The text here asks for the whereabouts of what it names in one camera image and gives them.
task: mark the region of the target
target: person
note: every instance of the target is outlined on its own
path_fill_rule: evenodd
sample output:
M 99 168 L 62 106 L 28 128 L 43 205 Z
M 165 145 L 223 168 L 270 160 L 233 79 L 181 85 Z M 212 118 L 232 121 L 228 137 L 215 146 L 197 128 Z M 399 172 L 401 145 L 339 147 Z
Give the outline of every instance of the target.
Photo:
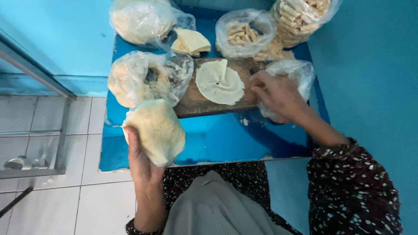
M 383 166 L 324 122 L 289 78 L 260 71 L 251 81 L 271 110 L 318 143 L 307 164 L 310 233 L 401 233 L 398 191 Z M 125 130 L 137 200 L 129 235 L 300 234 L 271 211 L 263 162 L 165 169 L 149 161 L 134 128 Z

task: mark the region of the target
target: pile of rolled pastry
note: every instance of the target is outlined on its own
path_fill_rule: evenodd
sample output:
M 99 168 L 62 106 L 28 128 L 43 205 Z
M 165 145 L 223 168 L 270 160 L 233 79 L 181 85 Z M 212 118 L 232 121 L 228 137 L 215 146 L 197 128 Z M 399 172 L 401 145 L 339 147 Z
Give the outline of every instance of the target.
M 305 42 L 321 25 L 317 22 L 328 11 L 330 0 L 277 0 L 270 12 L 277 21 L 277 32 L 285 48 Z

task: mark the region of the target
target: right hand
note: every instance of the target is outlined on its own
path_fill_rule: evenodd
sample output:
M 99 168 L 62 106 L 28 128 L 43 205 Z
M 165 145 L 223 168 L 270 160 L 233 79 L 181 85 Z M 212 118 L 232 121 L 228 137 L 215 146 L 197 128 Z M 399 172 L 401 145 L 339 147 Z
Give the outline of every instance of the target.
M 260 70 L 251 77 L 251 90 L 273 112 L 296 122 L 309 106 L 303 101 L 298 87 L 287 76 L 273 77 Z

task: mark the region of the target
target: polka dot shirt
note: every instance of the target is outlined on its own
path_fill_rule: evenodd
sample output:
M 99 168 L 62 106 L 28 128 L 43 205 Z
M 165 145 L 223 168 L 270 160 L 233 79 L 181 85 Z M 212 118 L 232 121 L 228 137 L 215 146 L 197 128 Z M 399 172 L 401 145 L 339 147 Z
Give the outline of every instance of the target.
M 293 234 L 301 234 L 270 208 L 267 171 L 262 161 L 168 168 L 164 173 L 167 210 L 192 181 L 215 170 L 239 192 L 260 204 L 271 220 Z M 398 191 L 385 169 L 358 143 L 320 147 L 307 165 L 311 202 L 311 234 L 399 234 Z M 125 226 L 129 235 L 162 234 L 137 231 L 133 220 Z

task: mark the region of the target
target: metal door frame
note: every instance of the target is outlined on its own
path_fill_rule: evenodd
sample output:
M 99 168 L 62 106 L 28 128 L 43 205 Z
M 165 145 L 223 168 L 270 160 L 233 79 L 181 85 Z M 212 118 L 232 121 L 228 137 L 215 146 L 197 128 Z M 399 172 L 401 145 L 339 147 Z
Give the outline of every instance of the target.
M 35 176 L 50 176 L 65 174 L 65 159 L 63 156 L 64 143 L 67 132 L 69 107 L 71 101 L 75 101 L 76 96 L 63 87 L 51 76 L 43 72 L 42 69 L 38 68 L 35 63 L 28 59 L 28 56 L 22 55 L 17 49 L 0 40 L 0 58 L 9 62 L 14 67 L 18 68 L 28 76 L 34 78 L 36 81 L 49 87 L 60 96 L 66 98 L 64 104 L 64 111 L 61 122 L 60 130 L 37 130 L 37 131 L 21 131 L 21 132 L 3 132 L 0 133 L 0 137 L 11 137 L 11 136 L 40 136 L 40 135 L 59 135 L 58 149 L 55 156 L 55 164 L 49 166 L 48 169 L 30 169 L 30 170 L 4 170 L 0 171 L 0 179 L 10 178 L 23 178 L 23 177 L 35 177 Z

